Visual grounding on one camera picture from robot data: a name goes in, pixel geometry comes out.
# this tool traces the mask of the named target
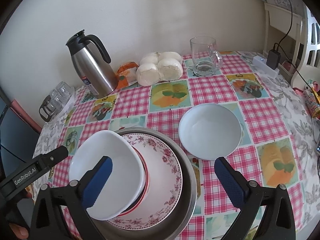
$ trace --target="black power adapter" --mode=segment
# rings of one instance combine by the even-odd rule
[[[279,51],[275,49],[269,50],[268,58],[267,58],[267,66],[271,67],[272,69],[276,69],[280,62],[281,54]]]

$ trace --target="floral tablecloth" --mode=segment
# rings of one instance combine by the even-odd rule
[[[134,84],[108,97],[95,99],[85,88],[76,91],[76,102],[40,135],[34,156],[59,145],[69,157],[32,185],[35,200],[40,186],[62,187],[68,183],[68,167],[76,149],[99,130],[147,127],[176,141],[188,155],[197,178],[197,203],[190,223],[177,239],[219,239],[234,221],[235,209],[217,179],[213,163],[188,153],[178,136],[180,118],[192,106],[218,103],[230,109],[242,126],[239,147],[227,157],[247,180],[274,187],[285,183],[294,212],[296,229],[320,209],[316,144],[312,120],[304,105],[279,75],[271,79],[252,65],[257,53],[223,53],[223,67],[212,77],[197,77],[184,56],[183,76],[151,87]],[[260,209],[247,239],[262,217]],[[68,209],[64,209],[71,232],[79,237]]]

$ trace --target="gray floral pattern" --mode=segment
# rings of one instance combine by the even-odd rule
[[[302,97],[298,96],[290,84],[278,75],[275,79],[268,77],[252,64],[254,56],[259,53],[239,52],[254,72],[269,89],[271,96],[282,115],[284,123],[295,139],[297,154],[302,169],[302,186],[305,192],[304,218],[305,226],[320,211],[319,177],[317,172],[316,142],[313,135],[312,119],[306,110]]]
[[[71,97],[66,107],[64,107],[64,109],[51,122],[45,123],[38,139],[35,152],[33,153],[33,158],[39,154],[46,154],[57,147],[67,114],[74,106],[76,95],[79,93],[80,89],[81,88],[77,89],[75,95]],[[34,201],[36,201],[41,185],[48,183],[48,177],[49,172],[32,183],[32,199]]]

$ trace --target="stainless steel bowl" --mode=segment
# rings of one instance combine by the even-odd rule
[[[120,135],[128,133],[145,133],[165,142],[177,156],[183,177],[182,192],[178,204],[172,213],[161,223],[142,230],[125,230],[117,228],[107,221],[93,219],[93,222],[107,240],[173,240],[189,223],[196,206],[196,176],[191,163],[183,150],[173,140],[158,131],[147,128],[126,128],[116,131]]]

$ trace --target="red rim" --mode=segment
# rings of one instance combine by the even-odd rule
[[[147,168],[147,164],[144,160],[144,158],[142,157],[142,155],[140,154],[140,152],[132,146],[132,148],[137,152],[137,154],[139,155],[140,157],[140,160],[142,161],[142,165],[143,165],[143,168],[144,168],[144,171],[145,171],[145,175],[146,175],[146,184],[145,184],[145,187],[143,189],[143,194],[140,198],[140,200],[137,202],[136,205],[134,205],[131,209],[129,209],[128,211],[126,211],[125,213],[121,213],[118,215],[118,217],[121,217],[121,216],[124,216],[126,214],[129,214],[130,212],[132,212],[133,210],[135,210],[139,205],[140,203],[142,202],[142,200],[144,199],[147,191],[148,191],[148,188],[149,188],[149,173],[148,173],[148,168]]]

